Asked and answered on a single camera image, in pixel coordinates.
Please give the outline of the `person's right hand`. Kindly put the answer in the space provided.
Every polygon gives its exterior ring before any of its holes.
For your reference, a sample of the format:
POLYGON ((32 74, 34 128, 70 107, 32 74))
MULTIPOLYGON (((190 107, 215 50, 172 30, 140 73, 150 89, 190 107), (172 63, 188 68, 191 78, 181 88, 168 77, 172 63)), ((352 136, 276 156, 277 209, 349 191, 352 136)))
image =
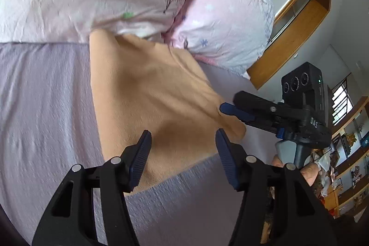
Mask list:
MULTIPOLYGON (((284 166, 277 155, 273 157, 271 164, 275 167, 284 166)), ((302 170, 300 170, 302 176, 305 178, 310 187, 314 184, 319 171, 320 169, 316 163, 309 163, 308 165, 304 166, 302 170)))

